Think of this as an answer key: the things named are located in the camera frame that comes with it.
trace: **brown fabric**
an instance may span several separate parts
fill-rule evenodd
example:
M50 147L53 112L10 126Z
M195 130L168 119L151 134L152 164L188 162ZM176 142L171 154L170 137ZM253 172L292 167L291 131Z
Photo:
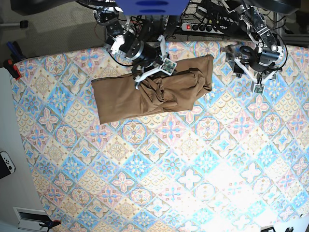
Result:
M92 82L100 123L123 118L192 110L194 102L211 91L213 57L177 62L176 75L144 80L135 89L133 74Z

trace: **game controller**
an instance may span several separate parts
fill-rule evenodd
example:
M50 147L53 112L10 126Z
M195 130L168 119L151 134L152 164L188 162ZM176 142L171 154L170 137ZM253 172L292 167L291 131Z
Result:
M12 160L10 159L9 154L6 151L2 151L2 152L0 152L0 155L1 155L2 160L4 161L5 165L7 166L9 172L11 174L14 173L15 172L15 166L14 166Z

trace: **patterned tablecloth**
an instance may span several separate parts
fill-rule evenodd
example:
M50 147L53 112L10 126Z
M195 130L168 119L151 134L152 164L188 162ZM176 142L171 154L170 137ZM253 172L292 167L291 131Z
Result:
M253 231L309 213L309 49L288 47L262 96L232 73L227 44L168 44L173 60L215 57L192 111L105 125L90 81L130 69L101 48L18 64L17 122L54 231Z

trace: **white wall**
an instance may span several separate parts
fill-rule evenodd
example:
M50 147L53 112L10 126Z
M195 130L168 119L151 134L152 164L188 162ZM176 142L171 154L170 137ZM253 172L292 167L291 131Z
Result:
M9 73L0 69L0 151L13 161L15 173L0 179L0 224L17 227L13 206L44 210L35 190L19 134Z

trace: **gray floor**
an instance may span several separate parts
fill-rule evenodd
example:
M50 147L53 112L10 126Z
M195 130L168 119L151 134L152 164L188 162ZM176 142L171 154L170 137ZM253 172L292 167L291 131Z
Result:
M92 10L75 2L43 13L21 16L11 10L10 0L0 0L0 22L29 21L28 29L0 29L0 63L10 57L8 41L17 41L26 57L50 55L102 46L94 33ZM104 29L97 27L104 40Z

